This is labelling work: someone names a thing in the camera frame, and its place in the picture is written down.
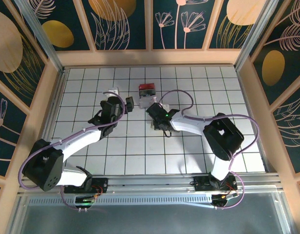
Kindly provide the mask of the clear acrylic tiered card stand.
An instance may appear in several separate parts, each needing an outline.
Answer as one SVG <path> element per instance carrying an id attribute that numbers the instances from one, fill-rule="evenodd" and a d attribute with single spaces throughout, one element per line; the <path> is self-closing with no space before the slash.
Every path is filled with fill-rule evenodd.
<path id="1" fill-rule="evenodd" d="M 157 101 L 156 89 L 154 83 L 145 83 L 139 85 L 139 107 L 149 108 Z"/>

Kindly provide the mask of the white VIP card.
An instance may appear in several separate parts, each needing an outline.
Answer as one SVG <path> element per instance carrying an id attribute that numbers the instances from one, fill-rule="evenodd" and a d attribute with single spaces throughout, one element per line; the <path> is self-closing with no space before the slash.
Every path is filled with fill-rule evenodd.
<path id="1" fill-rule="evenodd" d="M 151 96 L 151 97 L 140 97 L 139 98 L 139 107 L 141 109 L 147 109 L 151 105 L 157 102 L 157 97 L 156 96 Z"/>

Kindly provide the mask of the black connector module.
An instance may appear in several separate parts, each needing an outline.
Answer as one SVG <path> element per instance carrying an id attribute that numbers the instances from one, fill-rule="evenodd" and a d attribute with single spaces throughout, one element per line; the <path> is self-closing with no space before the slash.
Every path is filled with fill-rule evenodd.
<path id="1" fill-rule="evenodd" d="M 74 205 L 79 210 L 88 210 L 93 206 L 93 204 L 96 202 L 96 196 L 90 195 L 90 196 L 76 196 Z"/>
<path id="2" fill-rule="evenodd" d="M 238 197 L 239 195 L 234 194 L 225 194 L 225 195 L 211 195 L 211 205 L 214 206 L 215 209 L 228 209 L 230 207 L 227 206 L 229 200 Z"/>

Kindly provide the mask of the aluminium side rail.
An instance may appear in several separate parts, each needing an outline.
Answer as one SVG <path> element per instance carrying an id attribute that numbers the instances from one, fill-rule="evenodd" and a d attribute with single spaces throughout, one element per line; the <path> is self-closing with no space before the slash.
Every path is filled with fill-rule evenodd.
<path id="1" fill-rule="evenodd" d="M 55 79 L 55 84 L 50 95 L 50 99 L 41 125 L 41 130 L 39 131 L 37 139 L 42 138 L 48 142 L 52 140 L 56 117 L 59 113 L 59 103 L 63 97 L 64 86 L 67 81 L 68 73 L 68 69 L 64 67 L 63 71 L 59 72 Z"/>

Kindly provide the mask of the aluminium front rail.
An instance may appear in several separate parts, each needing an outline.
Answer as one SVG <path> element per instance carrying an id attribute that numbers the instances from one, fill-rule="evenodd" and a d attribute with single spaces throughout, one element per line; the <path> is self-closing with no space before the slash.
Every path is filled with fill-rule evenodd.
<path id="1" fill-rule="evenodd" d="M 269 193 L 282 192 L 283 187 L 280 178 L 275 173 L 240 173 L 235 175 L 238 189 L 236 191 L 205 191 L 196 192 L 194 187 L 190 185 L 194 176 L 207 176 L 208 174 L 195 175 L 93 175 L 93 178 L 107 178 L 108 188 L 106 194 L 116 195 L 153 195 L 153 194 L 227 194 L 227 193 Z M 35 184 L 28 178 L 23 178 L 22 182 L 25 186 L 31 188 Z M 47 193 L 59 192 L 62 186 L 56 186 L 47 191 Z M 45 192 L 41 188 L 34 190 L 26 190 L 21 186 L 18 194 L 24 193 L 42 193 Z"/>

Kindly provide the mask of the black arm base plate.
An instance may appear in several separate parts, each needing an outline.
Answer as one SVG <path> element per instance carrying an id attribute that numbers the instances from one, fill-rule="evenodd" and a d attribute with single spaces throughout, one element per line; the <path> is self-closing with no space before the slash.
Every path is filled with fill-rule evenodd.
<path id="1" fill-rule="evenodd" d="M 68 185 L 64 187 L 65 194 L 101 194 L 106 193 L 108 188 L 107 178 L 89 178 L 77 187 Z"/>
<path id="2" fill-rule="evenodd" d="M 205 191 L 236 191 L 238 189 L 236 178 L 228 175 L 224 180 L 218 180 L 212 175 L 194 176 L 190 185 L 194 187 L 196 192 Z"/>

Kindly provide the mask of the aluminium corner post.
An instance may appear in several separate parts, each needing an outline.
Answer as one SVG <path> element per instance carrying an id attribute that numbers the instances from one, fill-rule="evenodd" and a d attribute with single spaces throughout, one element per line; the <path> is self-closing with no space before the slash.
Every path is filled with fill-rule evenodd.
<path id="1" fill-rule="evenodd" d="M 234 64 L 235 71 L 238 73 L 245 63 L 250 51 L 259 39 L 263 30 L 265 29 L 270 17 L 272 16 L 277 6 L 278 0 L 266 0 L 265 4 L 257 17 L 256 22 L 253 24 L 246 40 L 241 48 L 241 52 Z"/>
<path id="2" fill-rule="evenodd" d="M 42 28 L 40 20 L 46 20 L 55 10 L 55 0 L 13 0 L 19 9 L 21 17 L 24 22 L 27 22 L 31 28 L 33 35 L 40 43 L 42 49 L 53 63 L 58 72 L 63 72 L 63 65 L 61 64 L 56 51 L 51 44 L 46 31 Z"/>

